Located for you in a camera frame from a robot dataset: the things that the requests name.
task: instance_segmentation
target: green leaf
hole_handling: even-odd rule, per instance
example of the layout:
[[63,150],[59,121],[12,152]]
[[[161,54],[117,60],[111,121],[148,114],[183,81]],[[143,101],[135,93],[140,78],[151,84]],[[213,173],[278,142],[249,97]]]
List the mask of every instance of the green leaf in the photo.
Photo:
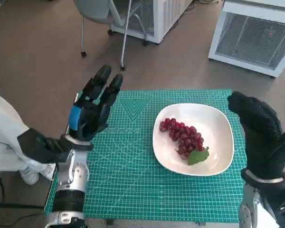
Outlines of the green leaf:
[[209,157],[208,149],[209,147],[207,147],[203,151],[194,150],[193,152],[191,152],[188,157],[188,165],[194,165],[196,163],[205,161]]

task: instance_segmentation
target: white pants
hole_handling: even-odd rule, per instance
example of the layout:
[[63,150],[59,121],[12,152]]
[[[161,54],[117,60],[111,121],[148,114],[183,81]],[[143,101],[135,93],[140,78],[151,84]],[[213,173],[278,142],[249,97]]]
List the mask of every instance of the white pants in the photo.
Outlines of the white pants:
[[46,164],[26,157],[20,148],[17,137],[28,129],[16,110],[0,97],[0,171],[19,171],[29,166],[41,172],[46,168]]

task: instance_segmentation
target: grid lines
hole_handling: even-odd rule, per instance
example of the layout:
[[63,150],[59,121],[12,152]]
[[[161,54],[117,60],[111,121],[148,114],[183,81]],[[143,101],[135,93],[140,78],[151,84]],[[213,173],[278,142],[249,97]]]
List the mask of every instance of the grid lines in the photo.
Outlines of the grid lines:
[[[246,166],[239,118],[228,110],[230,90],[121,91],[107,128],[93,139],[88,154],[90,179],[84,212],[90,218],[238,222]],[[171,172],[156,160],[153,125],[164,107],[198,103],[221,110],[228,118],[235,144],[231,166],[222,174],[192,177]],[[52,184],[46,213],[53,206]]]

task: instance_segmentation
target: chair leg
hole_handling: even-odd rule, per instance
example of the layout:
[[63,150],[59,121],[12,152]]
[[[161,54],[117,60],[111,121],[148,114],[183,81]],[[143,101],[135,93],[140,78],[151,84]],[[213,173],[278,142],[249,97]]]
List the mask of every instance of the chair leg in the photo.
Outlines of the chair leg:
[[141,18],[137,15],[137,13],[134,13],[133,16],[135,16],[138,19],[138,22],[139,22],[139,24],[140,24],[140,26],[142,28],[142,32],[144,34],[144,41],[147,41],[147,32],[146,32],[146,30],[143,27],[143,23],[142,23]]
[[86,52],[84,51],[84,27],[85,27],[85,17],[82,16],[82,25],[81,25],[81,56],[86,57]]
[[125,23],[125,29],[124,29],[124,36],[123,36],[123,49],[122,49],[122,57],[120,60],[120,70],[125,71],[125,66],[124,66],[124,52],[125,52],[125,44],[127,41],[127,31],[128,31],[128,26],[129,26],[129,18],[130,18],[130,10],[131,10],[131,5],[132,5],[132,0],[129,0],[129,7],[128,7],[128,14],[127,14],[127,19]]

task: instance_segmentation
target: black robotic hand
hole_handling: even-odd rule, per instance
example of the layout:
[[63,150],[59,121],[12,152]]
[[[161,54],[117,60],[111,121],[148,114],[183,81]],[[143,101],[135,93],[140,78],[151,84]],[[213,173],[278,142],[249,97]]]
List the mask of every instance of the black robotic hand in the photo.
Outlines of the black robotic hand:
[[258,178],[271,180],[284,176],[285,133],[276,112],[265,102],[233,92],[229,110],[240,117],[245,131],[247,169]]
[[247,168],[242,170],[242,178],[259,190],[280,227],[285,228],[285,133],[276,112],[265,102],[239,92],[233,92],[228,102],[245,131]]
[[45,137],[33,128],[18,136],[23,153],[40,163],[48,164],[65,162],[72,149],[92,150],[90,141],[107,127],[110,108],[123,82],[123,76],[117,74],[102,93],[110,73],[111,67],[104,65],[89,80],[72,106],[68,120],[69,132],[61,135],[59,140]]

